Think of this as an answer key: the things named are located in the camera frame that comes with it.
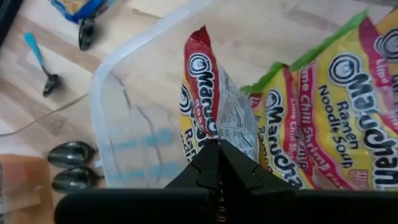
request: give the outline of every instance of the clear plastic container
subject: clear plastic container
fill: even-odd
[[[371,0],[197,0],[131,39],[99,66],[91,117],[108,187],[164,187],[187,165],[180,142],[183,48],[206,25],[217,59],[238,86],[273,62],[292,63],[370,8],[374,22],[398,5]]]

